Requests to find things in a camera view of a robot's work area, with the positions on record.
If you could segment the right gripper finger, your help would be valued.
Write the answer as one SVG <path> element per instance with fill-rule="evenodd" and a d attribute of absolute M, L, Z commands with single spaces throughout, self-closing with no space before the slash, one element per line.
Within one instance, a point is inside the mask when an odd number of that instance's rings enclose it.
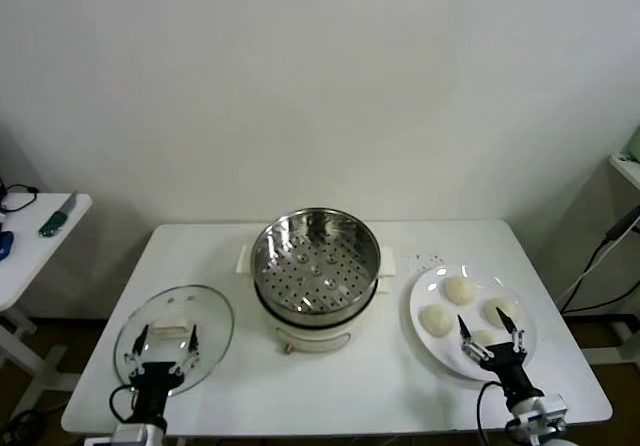
<path fill-rule="evenodd" d="M 511 335 L 514 352 L 525 354 L 526 348 L 524 347 L 524 331 L 518 329 L 512 318 L 508 316 L 501 308 L 496 307 L 496 312 L 505 329 Z"/>
<path fill-rule="evenodd" d="M 462 338 L 461 349 L 474 362 L 488 362 L 493 358 L 493 353 L 485 346 L 472 340 L 472 335 L 460 315 L 457 316 L 460 336 Z"/>

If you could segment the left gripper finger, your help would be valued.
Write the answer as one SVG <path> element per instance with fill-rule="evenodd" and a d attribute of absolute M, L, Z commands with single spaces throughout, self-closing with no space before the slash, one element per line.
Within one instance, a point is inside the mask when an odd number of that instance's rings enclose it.
<path fill-rule="evenodd" d="M 188 371 L 199 361 L 199 339 L 197 325 L 193 324 L 187 337 L 179 344 L 179 359 L 176 364 L 182 371 Z"/>
<path fill-rule="evenodd" d="M 138 330 L 131 329 L 124 339 L 123 372 L 126 379 L 144 372 L 144 355 L 149 349 L 149 324 L 146 323 Z"/>

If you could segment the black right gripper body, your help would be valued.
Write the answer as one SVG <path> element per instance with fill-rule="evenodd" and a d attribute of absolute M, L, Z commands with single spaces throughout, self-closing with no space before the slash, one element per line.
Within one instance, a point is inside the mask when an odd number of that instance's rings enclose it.
<path fill-rule="evenodd" d="M 515 352 L 511 343 L 489 345 L 486 349 L 493 356 L 488 360 L 482 360 L 480 367 L 485 371 L 493 372 L 499 378 L 508 410 L 512 410 L 517 404 L 530 398 L 544 395 L 541 390 L 533 386 L 523 368 L 525 352 Z"/>

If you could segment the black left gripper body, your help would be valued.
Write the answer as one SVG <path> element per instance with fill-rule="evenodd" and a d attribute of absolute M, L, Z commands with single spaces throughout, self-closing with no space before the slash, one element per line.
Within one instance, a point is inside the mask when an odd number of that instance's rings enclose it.
<path fill-rule="evenodd" d="M 164 411 L 169 392 L 183 384 L 183 372 L 175 362 L 144 362 L 142 373 L 130 374 L 130 384 L 137 392 L 130 421 L 166 424 Z"/>

